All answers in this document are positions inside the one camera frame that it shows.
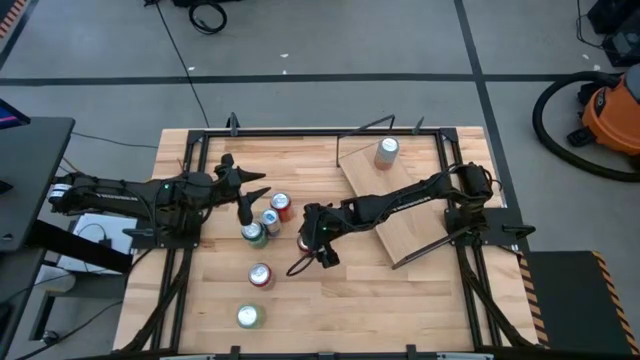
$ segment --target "caution tape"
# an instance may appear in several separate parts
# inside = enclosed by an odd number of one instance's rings
[[[607,269],[607,263],[605,263],[602,254],[597,251],[593,251],[593,256],[598,260],[598,265],[600,265],[600,270],[602,271],[602,277],[607,284],[607,289],[609,290],[609,295],[611,295],[611,301],[616,306],[616,313],[618,314],[618,320],[620,320],[620,326],[622,330],[625,332],[627,337],[627,342],[629,343],[629,347],[631,348],[631,353],[633,355],[640,355],[640,350],[638,349],[638,343],[636,339],[633,337],[633,332],[631,331],[631,326],[629,325],[629,320],[624,314],[624,310],[622,310],[622,304],[620,303],[620,298],[618,297],[618,293],[616,292],[615,286],[613,286],[613,279],[611,278],[611,274],[609,274],[609,269]]]
[[[7,36],[9,29],[11,29],[13,23],[18,19],[18,16],[20,16],[20,13],[22,12],[22,9],[24,9],[26,3],[27,0],[16,0],[16,2],[13,3],[11,9],[9,9],[9,12],[7,13],[7,16],[5,16],[4,20],[0,22],[0,39]]]
[[[531,310],[531,317],[533,318],[533,325],[536,329],[536,335],[538,342],[545,348],[549,348],[549,337],[547,331],[544,328],[544,321],[542,321],[542,311],[538,305],[538,297],[536,296],[535,287],[533,286],[533,280],[531,279],[531,272],[529,271],[529,263],[525,259],[522,252],[518,252],[518,263],[520,265],[520,275],[522,276],[522,283],[524,284],[524,290],[527,294],[527,300],[529,302],[529,309]]]

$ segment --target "soda can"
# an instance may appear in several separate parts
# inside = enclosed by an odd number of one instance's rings
[[[236,314],[236,322],[241,328],[258,329],[265,320],[265,312],[262,306],[254,304],[240,305]]]
[[[384,138],[380,141],[378,144],[378,150],[376,150],[376,155],[373,159],[375,167],[379,170],[390,169],[398,155],[399,148],[398,140],[394,138]]]
[[[249,269],[249,282],[261,290],[269,290],[275,284],[273,271],[267,264],[255,264]]]
[[[276,237],[280,234],[280,218],[278,212],[273,209],[267,209],[262,212],[262,224],[267,228],[267,235]]]
[[[309,246],[307,246],[307,244],[304,243],[304,238],[302,238],[302,235],[298,236],[298,249],[300,249],[300,251],[302,251],[305,254],[308,254],[310,252],[309,250]]]
[[[271,207],[278,212],[280,221],[287,222],[293,219],[293,206],[291,198],[285,193],[274,194],[271,198]]]
[[[269,239],[267,238],[267,231],[262,227],[262,224],[252,222],[247,226],[242,227],[242,237],[244,237],[251,245],[252,248],[262,249],[267,246]]]

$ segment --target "desk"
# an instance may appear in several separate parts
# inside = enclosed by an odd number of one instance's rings
[[[131,265],[130,255],[37,219],[74,124],[71,118],[33,118],[29,125],[0,130],[0,179],[13,186],[0,195],[0,302],[11,297],[9,320],[0,329],[0,358],[13,340],[46,250],[109,268],[115,263],[122,272]]]
[[[473,161],[493,173],[482,128],[457,128],[465,162]],[[188,130],[165,130],[158,150],[154,178],[179,174]],[[379,139],[358,136],[341,140],[347,154]],[[435,140],[402,136],[400,159],[417,180],[440,171]],[[472,350],[455,250],[444,246],[398,270],[375,232],[350,234],[333,244],[342,264],[322,269],[314,263],[293,278],[286,269],[299,257],[295,240],[302,222],[302,206],[309,202],[334,204],[354,193],[335,165],[334,136],[216,137],[208,147],[205,171],[212,173],[220,156],[230,152],[243,169],[267,176],[243,186],[243,192],[271,186],[293,198],[296,218],[283,224],[282,234],[263,250],[242,239],[236,206],[214,210],[203,226],[202,242],[194,251],[179,352],[228,353],[240,345],[242,353],[403,352],[407,344],[418,351]],[[453,162],[447,151],[449,163]],[[193,157],[192,171],[199,159]],[[269,197],[258,200],[254,213],[266,208]],[[431,203],[440,212],[444,202]],[[488,206],[499,207],[499,192]],[[486,248],[485,262],[493,297],[512,324],[538,342],[516,256]],[[165,251],[154,250],[129,278],[114,348],[128,343],[143,325],[158,299]],[[253,289],[247,271],[255,262],[275,271],[271,291]],[[243,330],[235,323],[238,305],[252,301],[265,306],[267,322],[260,330]],[[486,317],[476,300],[485,343]],[[168,346],[172,311],[165,317],[163,347]]]
[[[0,302],[33,285],[46,250],[21,248],[49,190],[49,183],[62,160],[74,120],[33,118],[30,125],[0,130],[0,179],[13,189],[0,195]],[[11,316],[0,329],[0,358],[4,358],[22,317],[31,291],[13,297]]]

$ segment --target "wooden tabletop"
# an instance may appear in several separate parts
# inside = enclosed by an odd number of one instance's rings
[[[179,174],[187,132],[163,131],[154,178]],[[483,129],[459,127],[458,135],[463,160],[493,173]],[[416,180],[440,171],[433,137],[398,139],[399,157]],[[375,136],[345,138],[341,156],[377,140]],[[243,353],[404,352],[407,344],[415,344],[418,351],[472,350],[460,272],[451,246],[391,270],[392,261],[375,231],[352,233],[332,243],[340,255],[339,266],[322,269],[314,262],[299,276],[285,276],[300,256],[295,241],[304,204],[338,204],[354,196],[342,170],[335,166],[335,146],[333,136],[211,141],[208,173],[222,154],[232,153],[236,165],[267,174],[243,185],[243,192],[272,187],[254,204],[254,214],[268,206],[274,191],[284,191],[293,199],[296,217],[283,224],[277,239],[256,250],[240,234],[236,205],[214,210],[194,252],[180,353],[228,353],[232,345],[240,345]],[[193,161],[195,169],[197,155]],[[444,201],[430,204],[438,213],[446,206]],[[496,191],[488,206],[501,205]],[[128,343],[155,307],[165,254],[165,250],[152,251],[131,274],[114,348]],[[525,338],[537,342],[516,257],[492,247],[486,247],[484,254],[496,303]],[[249,267],[257,262],[274,269],[276,284],[270,291],[253,288],[247,281]],[[259,330],[245,330],[236,324],[236,310],[247,302],[266,309],[267,320]],[[487,322],[477,297],[476,304],[488,344]],[[163,345],[168,345],[172,314],[170,309],[165,318]]]

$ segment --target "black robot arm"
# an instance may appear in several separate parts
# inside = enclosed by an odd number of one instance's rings
[[[151,227],[133,234],[146,232],[153,238],[161,235],[180,239],[199,234],[211,210],[231,202],[238,204],[240,222],[248,225],[253,220],[251,204],[270,188],[243,195],[243,183],[265,174],[250,173],[233,164],[231,154],[223,155],[214,169],[216,180],[201,172],[185,172],[146,183],[71,173],[54,179],[49,203],[53,212],[63,214],[98,210],[135,217],[149,222]]]
[[[462,190],[453,187],[451,175],[460,177]],[[367,231],[386,221],[392,214],[422,203],[446,199],[460,204],[461,227],[482,229],[486,221],[484,203],[492,196],[491,175],[482,166],[470,163],[453,166],[413,185],[386,195],[359,196],[340,202],[340,207],[318,203],[304,207],[304,222],[299,230],[303,243],[325,268],[340,263],[331,241],[351,232]],[[299,273],[290,269],[288,275]]]

